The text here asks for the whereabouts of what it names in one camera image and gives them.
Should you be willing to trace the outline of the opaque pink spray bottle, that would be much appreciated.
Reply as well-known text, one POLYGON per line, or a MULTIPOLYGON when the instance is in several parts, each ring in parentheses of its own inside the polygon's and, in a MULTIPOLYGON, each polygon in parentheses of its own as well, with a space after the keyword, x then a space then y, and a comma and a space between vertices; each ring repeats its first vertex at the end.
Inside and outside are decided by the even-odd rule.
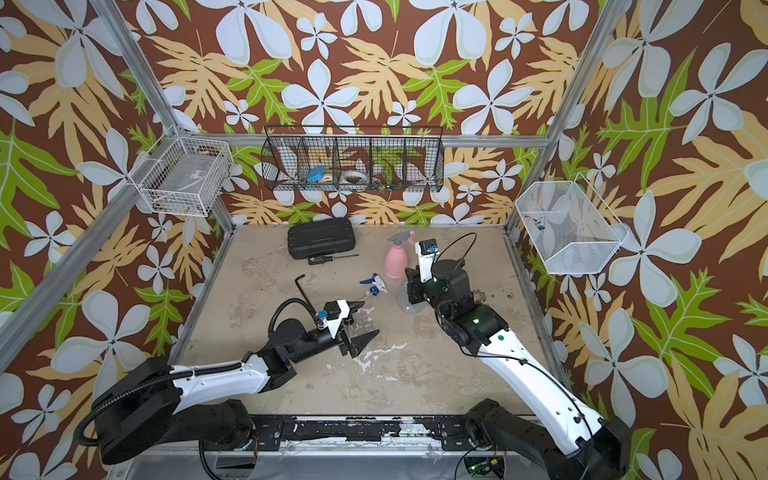
POLYGON ((385 256, 385 274, 393 280, 402 279, 405 277, 407 266, 408 256, 406 248, 403 245, 393 244, 385 256))

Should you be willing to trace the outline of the pink grey spray nozzle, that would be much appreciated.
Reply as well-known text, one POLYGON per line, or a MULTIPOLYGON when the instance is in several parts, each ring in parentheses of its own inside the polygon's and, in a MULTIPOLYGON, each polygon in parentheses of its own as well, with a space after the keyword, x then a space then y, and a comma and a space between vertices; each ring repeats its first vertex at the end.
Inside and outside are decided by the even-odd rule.
POLYGON ((399 232, 392 237, 389 237, 388 241, 391 242, 394 247, 402 247, 406 242, 414 244, 414 235, 414 231, 399 232))

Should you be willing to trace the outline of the clear blue spray bottle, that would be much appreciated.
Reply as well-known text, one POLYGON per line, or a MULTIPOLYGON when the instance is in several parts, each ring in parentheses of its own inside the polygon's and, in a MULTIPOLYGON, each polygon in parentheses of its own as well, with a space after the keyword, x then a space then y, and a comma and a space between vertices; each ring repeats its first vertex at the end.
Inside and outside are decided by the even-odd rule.
POLYGON ((400 309, 409 315, 417 315, 421 313, 427 306, 428 303, 426 301, 421 301, 418 303, 412 303, 409 299, 407 286, 405 284, 401 285, 401 289, 398 291, 398 305, 400 309))

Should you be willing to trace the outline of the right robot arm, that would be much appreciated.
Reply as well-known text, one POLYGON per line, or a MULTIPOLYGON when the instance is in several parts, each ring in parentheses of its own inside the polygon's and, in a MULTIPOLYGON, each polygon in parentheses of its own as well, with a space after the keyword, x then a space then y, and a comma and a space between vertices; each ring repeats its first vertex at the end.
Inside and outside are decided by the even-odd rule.
POLYGON ((553 376, 492 307, 477 301, 464 258, 444 257, 437 242, 415 245, 418 265, 405 271, 408 300, 428 303, 462 354, 499 375, 536 416, 512 414, 485 399, 465 416, 474 445, 512 451, 551 479, 620 479, 628 471, 631 435, 604 418, 553 376))

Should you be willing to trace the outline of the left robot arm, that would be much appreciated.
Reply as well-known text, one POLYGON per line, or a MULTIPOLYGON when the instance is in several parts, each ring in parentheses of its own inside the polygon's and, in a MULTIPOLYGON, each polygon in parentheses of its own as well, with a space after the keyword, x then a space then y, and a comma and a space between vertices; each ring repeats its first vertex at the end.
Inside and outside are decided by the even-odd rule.
POLYGON ((289 298, 270 318, 266 344, 240 360, 184 366, 152 357, 92 403, 73 442, 96 448, 105 465, 166 443, 195 441, 201 450, 247 447, 258 431, 240 396, 282 387, 296 376, 297 363, 332 348, 359 356, 378 334, 348 335, 363 305, 338 300, 315 310, 305 299, 289 298))

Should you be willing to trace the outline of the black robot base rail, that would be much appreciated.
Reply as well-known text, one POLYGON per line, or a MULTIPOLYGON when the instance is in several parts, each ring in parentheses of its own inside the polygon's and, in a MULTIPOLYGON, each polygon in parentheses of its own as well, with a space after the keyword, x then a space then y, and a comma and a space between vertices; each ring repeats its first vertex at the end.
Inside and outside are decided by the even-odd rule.
POLYGON ((253 415, 251 426, 238 431, 231 440, 206 441, 204 445, 210 450, 277 452, 287 448, 291 442, 328 444, 333 440, 344 447, 414 443, 440 451, 465 451, 472 446, 491 444, 479 424, 465 415, 426 414, 253 415))

